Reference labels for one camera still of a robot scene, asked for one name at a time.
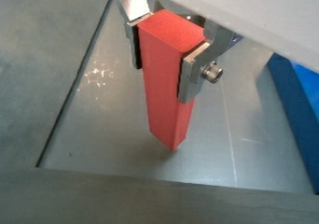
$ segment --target metal clamp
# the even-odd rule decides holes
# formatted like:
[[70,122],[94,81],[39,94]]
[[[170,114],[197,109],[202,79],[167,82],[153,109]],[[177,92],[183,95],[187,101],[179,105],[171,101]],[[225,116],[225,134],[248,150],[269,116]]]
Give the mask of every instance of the metal clamp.
[[[131,43],[134,66],[142,69],[138,24],[153,16],[153,12],[150,11],[147,0],[115,1],[125,18],[126,37]],[[157,8],[163,9],[161,2],[157,3]],[[198,17],[198,22],[202,23],[202,20],[205,19]],[[220,81],[224,69],[217,66],[217,59],[242,38],[228,28],[209,20],[205,22],[205,36],[210,42],[205,42],[185,57],[182,62],[179,100],[183,103],[189,103],[200,94],[205,80],[209,80],[212,83]]]
[[224,69],[217,66],[217,59],[242,38],[213,21],[205,23],[205,36],[210,42],[205,42],[182,63],[179,100],[186,104],[200,94],[205,80],[220,81]]
[[146,20],[153,13],[147,0],[115,0],[125,17],[126,37],[130,39],[133,63],[137,69],[142,69],[141,41],[138,24]]

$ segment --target red rectangular block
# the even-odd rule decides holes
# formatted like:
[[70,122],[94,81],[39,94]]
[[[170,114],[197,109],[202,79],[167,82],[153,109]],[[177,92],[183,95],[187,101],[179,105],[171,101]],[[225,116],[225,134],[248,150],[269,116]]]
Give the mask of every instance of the red rectangular block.
[[205,41],[204,29],[162,10],[139,23],[139,37],[150,131],[174,150],[186,138],[196,103],[178,98],[182,58]]

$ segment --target blue panel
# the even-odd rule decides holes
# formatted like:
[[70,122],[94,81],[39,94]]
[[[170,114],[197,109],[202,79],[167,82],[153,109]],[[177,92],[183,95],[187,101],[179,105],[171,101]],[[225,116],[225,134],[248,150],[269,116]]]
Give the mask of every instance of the blue panel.
[[298,63],[292,62],[292,65],[305,89],[316,117],[319,120],[319,74],[312,72]]
[[277,54],[269,67],[310,180],[319,194],[319,75]]

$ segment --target screw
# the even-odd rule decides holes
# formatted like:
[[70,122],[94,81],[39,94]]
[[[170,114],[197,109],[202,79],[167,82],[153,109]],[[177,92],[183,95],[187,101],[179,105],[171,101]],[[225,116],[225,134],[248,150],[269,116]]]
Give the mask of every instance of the screw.
[[202,71],[202,76],[212,83],[217,83],[224,76],[224,69],[217,66],[217,62],[210,63]]

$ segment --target stainless steel surface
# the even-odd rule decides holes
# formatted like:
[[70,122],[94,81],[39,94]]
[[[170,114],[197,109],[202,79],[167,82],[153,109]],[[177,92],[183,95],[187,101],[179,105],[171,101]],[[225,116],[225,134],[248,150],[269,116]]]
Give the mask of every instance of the stainless steel surface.
[[5,224],[318,224],[319,197],[34,169],[0,175]]
[[115,0],[125,17],[126,37],[130,39],[133,64],[142,69],[138,23],[151,16],[147,0]]
[[319,0],[173,0],[319,72]]
[[179,100],[189,103],[200,94],[204,85],[204,78],[217,83],[222,71],[213,70],[212,62],[230,49],[234,32],[212,21],[206,21],[205,35],[212,39],[213,44],[205,43],[185,59],[181,69]]
[[126,22],[134,21],[135,19],[141,18],[147,13],[150,13],[147,0],[115,0],[115,1],[119,5],[119,9]]
[[170,152],[149,132],[142,71],[127,69],[122,23],[113,6],[42,167],[312,193],[265,66],[273,52],[245,39],[221,56],[228,76],[204,84],[189,137]]
[[0,173],[37,165],[109,0],[0,0]]

